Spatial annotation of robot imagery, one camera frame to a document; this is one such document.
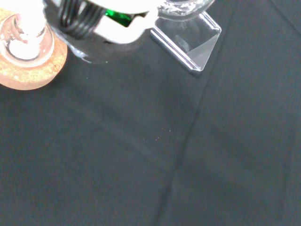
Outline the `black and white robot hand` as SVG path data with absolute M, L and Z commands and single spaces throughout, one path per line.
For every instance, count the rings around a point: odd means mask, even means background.
M 161 0 L 45 0 L 46 19 L 74 55 L 104 63 L 145 43 Z

